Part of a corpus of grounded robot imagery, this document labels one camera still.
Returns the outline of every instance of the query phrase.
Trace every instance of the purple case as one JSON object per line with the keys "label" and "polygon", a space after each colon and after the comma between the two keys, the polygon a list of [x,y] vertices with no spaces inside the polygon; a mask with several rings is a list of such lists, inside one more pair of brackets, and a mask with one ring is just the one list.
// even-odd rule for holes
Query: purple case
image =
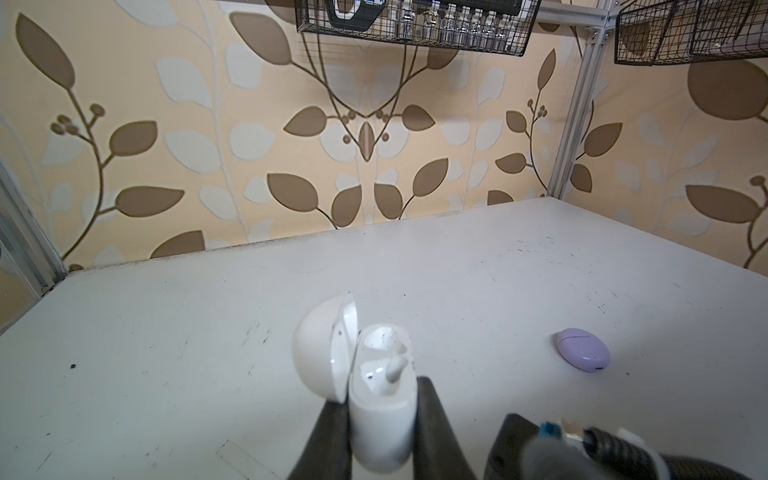
{"label": "purple case", "polygon": [[565,329],[558,335],[558,351],[577,369],[596,372],[608,366],[611,353],[596,336],[582,329]]}

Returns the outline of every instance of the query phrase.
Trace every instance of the wire basket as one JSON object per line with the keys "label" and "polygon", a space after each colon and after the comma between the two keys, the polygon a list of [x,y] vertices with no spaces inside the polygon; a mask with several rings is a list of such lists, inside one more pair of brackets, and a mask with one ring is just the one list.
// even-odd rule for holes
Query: wire basket
{"label": "wire basket", "polygon": [[296,0],[296,29],[407,45],[525,53],[541,0]]}
{"label": "wire basket", "polygon": [[767,19],[766,0],[636,0],[616,17],[614,62],[681,65],[766,57]]}

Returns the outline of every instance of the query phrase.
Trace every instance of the white lid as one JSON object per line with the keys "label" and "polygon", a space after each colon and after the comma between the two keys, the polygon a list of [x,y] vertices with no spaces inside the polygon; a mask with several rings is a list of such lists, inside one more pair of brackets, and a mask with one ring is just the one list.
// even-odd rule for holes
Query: white lid
{"label": "white lid", "polygon": [[293,366],[304,385],[332,402],[346,401],[357,344],[357,308],[342,293],[312,309],[293,333]]}

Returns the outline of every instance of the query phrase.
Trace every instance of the white table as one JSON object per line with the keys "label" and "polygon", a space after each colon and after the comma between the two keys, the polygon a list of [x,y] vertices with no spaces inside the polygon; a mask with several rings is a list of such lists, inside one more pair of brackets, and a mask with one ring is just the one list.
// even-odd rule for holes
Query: white table
{"label": "white table", "polygon": [[225,444],[285,478],[323,404],[293,328],[344,290],[410,332],[478,475],[507,412],[768,470],[768,278],[545,198],[70,276],[0,336],[0,478],[241,480]]}

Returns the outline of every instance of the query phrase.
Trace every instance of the black cable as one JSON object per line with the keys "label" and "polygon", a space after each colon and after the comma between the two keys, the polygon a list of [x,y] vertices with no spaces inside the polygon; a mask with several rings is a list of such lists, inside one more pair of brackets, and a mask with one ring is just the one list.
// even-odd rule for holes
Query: black cable
{"label": "black cable", "polygon": [[[644,449],[600,429],[584,430],[584,449],[596,462],[629,478],[656,478],[654,460]],[[749,480],[730,468],[698,458],[662,455],[670,480]]]}

